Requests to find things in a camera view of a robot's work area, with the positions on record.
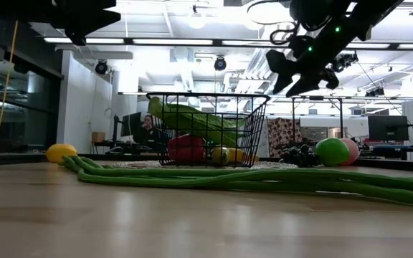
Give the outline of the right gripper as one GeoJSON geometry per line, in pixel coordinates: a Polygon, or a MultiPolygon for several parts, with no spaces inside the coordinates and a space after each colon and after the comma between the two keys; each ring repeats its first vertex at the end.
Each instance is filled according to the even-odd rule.
{"type": "Polygon", "coordinates": [[[368,30],[369,23],[352,14],[349,17],[343,16],[329,21],[295,62],[286,59],[282,52],[269,50],[265,55],[268,66],[271,72],[277,74],[272,93],[276,95],[293,83],[294,75],[299,75],[300,78],[288,90],[286,97],[319,90],[321,81],[327,82],[328,89],[336,89],[339,80],[335,72],[323,68],[355,38],[364,41],[368,30]]]}

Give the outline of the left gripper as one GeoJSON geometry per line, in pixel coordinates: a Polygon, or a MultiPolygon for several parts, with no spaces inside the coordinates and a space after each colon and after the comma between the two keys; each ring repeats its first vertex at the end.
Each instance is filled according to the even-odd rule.
{"type": "Polygon", "coordinates": [[[110,11],[116,0],[51,0],[61,12],[69,14],[65,34],[77,46],[86,45],[86,36],[120,21],[121,15],[110,11]]]}

